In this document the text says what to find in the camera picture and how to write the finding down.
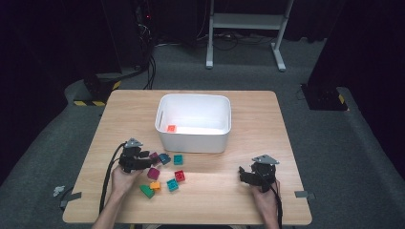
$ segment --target human hand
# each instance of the human hand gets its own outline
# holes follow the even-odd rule
[[[276,180],[271,187],[280,194],[280,181]],[[250,185],[256,207],[265,221],[267,229],[279,228],[277,221],[277,199],[273,191],[262,193],[262,187]]]
[[[122,166],[118,165],[112,173],[112,195],[118,195],[120,197],[125,196],[134,184],[137,176],[139,176],[143,170],[136,170],[128,174],[123,172]]]

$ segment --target wooden table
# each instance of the wooden table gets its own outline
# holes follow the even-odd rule
[[[247,184],[239,181],[238,168],[251,172],[253,157],[268,154],[280,161],[276,176],[281,182],[283,224],[307,225],[311,222],[286,126],[276,94],[263,91],[114,91],[107,103],[95,137],[77,178],[73,193],[82,197],[70,201],[63,215],[66,222],[94,222],[102,183],[109,161],[117,146],[134,137],[142,150],[164,153],[155,118],[165,94],[220,94],[229,98],[232,129],[226,150],[220,154],[168,153],[183,155],[183,165],[173,161],[158,167],[161,190],[148,198],[141,184],[151,181],[147,170],[127,196],[117,222],[147,224],[262,224]],[[174,172],[184,170],[186,180],[179,190],[169,192],[166,181]],[[107,197],[111,190],[111,180]]]

